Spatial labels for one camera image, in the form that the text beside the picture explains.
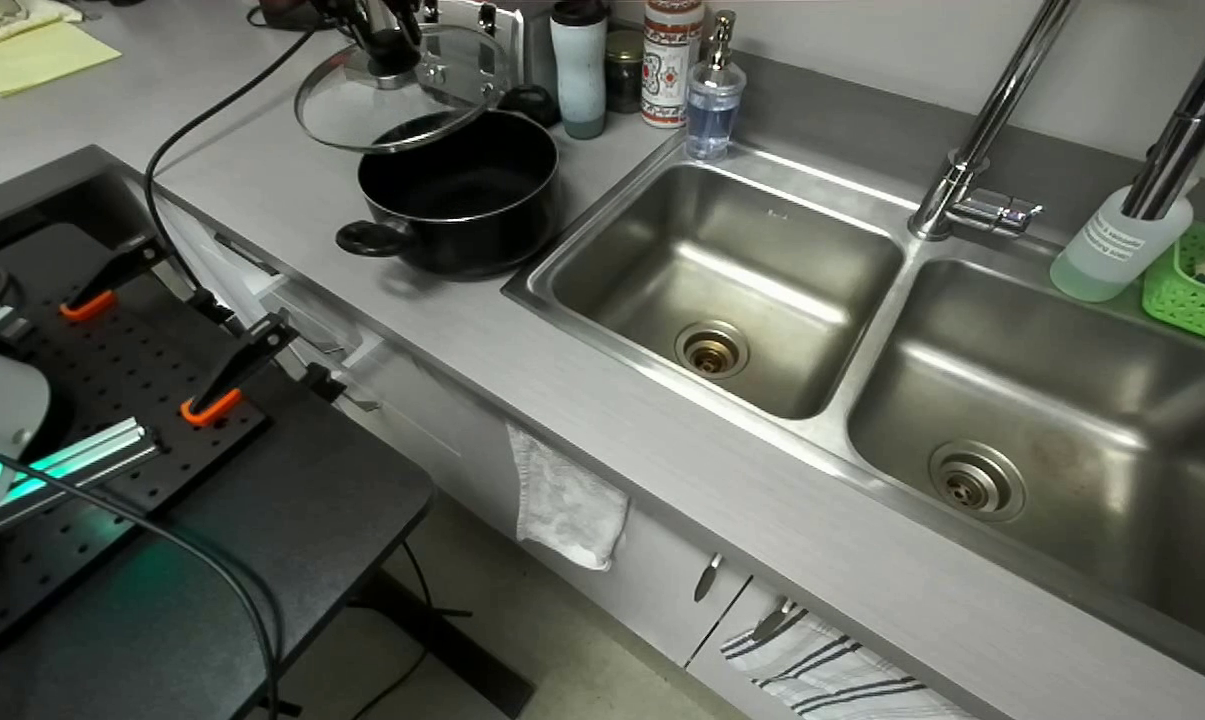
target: chrome faucet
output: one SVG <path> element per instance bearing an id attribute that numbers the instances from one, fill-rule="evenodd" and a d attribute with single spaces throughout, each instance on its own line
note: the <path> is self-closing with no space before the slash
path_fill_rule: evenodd
<path id="1" fill-rule="evenodd" d="M 1028 83 L 1041 65 L 1064 22 L 1076 6 L 1076 0 L 1045 0 L 1028 33 L 1015 49 L 1010 64 L 1003 70 L 998 85 L 984 101 L 980 116 L 966 134 L 966 141 L 950 152 L 950 160 L 917 213 L 909 218 L 909 231 L 922 240 L 944 240 L 953 232 L 953 223 L 982 229 L 1004 237 L 1019 236 L 1042 206 L 978 190 L 976 179 L 989 167 L 989 147 L 1024 95 Z"/>
<path id="2" fill-rule="evenodd" d="M 1145 167 L 1122 205 L 1122 214 L 1140 220 L 1164 218 L 1205 151 L 1205 58 L 1193 82 L 1152 146 Z"/>

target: sink drain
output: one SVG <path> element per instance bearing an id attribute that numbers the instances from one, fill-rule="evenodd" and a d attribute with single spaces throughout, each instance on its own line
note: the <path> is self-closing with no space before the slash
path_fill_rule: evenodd
<path id="1" fill-rule="evenodd" d="M 1009 520 L 1024 509 L 1024 480 L 1012 461 L 981 442 L 959 439 L 931 453 L 940 498 L 981 520 Z"/>
<path id="2" fill-rule="evenodd" d="M 711 380 L 739 373 L 750 360 L 743 334 L 735 325 L 721 320 L 689 325 L 678 334 L 674 352 L 684 368 Z"/>

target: sticky note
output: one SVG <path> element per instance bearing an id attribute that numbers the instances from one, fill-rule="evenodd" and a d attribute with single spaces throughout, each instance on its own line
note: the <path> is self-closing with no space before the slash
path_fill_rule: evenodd
<path id="1" fill-rule="evenodd" d="M 0 96 L 29 90 L 118 57 L 118 51 L 67 23 L 30 29 L 0 42 Z"/>

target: green plastic basket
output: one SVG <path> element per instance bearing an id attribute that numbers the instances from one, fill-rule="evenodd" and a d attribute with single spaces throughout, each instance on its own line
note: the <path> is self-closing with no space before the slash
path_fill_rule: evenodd
<path id="1" fill-rule="evenodd" d="M 1145 313 L 1205 337 L 1205 284 L 1193 268 L 1205 260 L 1205 223 L 1193 223 L 1145 273 Z"/>

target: glass pot lid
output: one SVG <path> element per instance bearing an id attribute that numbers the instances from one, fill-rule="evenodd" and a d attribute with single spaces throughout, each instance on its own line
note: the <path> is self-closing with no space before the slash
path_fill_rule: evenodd
<path id="1" fill-rule="evenodd" d="M 443 24 L 421 35 L 418 60 L 396 67 L 358 46 L 315 67 L 295 95 L 304 131 L 343 151 L 383 154 L 445 137 L 500 102 L 511 72 L 492 36 Z"/>

